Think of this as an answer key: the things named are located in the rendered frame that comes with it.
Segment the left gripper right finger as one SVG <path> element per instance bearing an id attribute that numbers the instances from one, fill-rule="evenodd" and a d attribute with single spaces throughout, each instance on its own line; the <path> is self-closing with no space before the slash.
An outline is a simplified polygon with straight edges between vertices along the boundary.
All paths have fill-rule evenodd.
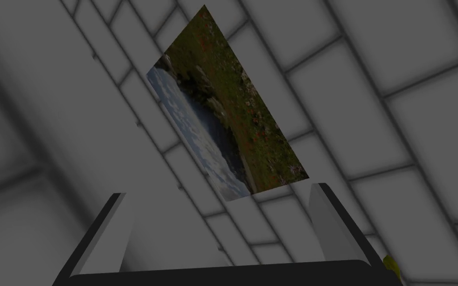
<path id="1" fill-rule="evenodd" d="M 360 260 L 372 267 L 383 262 L 348 211 L 326 183 L 313 183 L 308 215 L 325 260 Z"/>

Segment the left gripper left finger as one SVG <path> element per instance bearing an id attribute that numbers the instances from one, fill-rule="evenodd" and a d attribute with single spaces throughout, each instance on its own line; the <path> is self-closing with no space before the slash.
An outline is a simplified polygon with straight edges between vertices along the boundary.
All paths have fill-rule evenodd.
<path id="1" fill-rule="evenodd" d="M 120 271 L 134 224 L 126 193 L 114 193 L 61 268 L 55 286 L 105 286 Z"/>

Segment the yellow object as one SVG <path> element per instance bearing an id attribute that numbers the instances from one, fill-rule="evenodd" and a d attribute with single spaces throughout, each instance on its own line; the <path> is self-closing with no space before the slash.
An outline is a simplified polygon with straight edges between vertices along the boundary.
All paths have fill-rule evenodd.
<path id="1" fill-rule="evenodd" d="M 386 255 L 383 260 L 383 265 L 387 270 L 391 270 L 395 273 L 395 276 L 399 281 L 401 281 L 401 273 L 397 262 L 390 256 Z"/>

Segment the landscape picture on wall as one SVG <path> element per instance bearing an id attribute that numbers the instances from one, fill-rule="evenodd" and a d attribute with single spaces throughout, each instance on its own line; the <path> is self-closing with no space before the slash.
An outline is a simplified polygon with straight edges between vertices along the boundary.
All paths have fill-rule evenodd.
<path id="1" fill-rule="evenodd" d="M 146 77 L 226 201 L 308 178 L 205 6 Z"/>

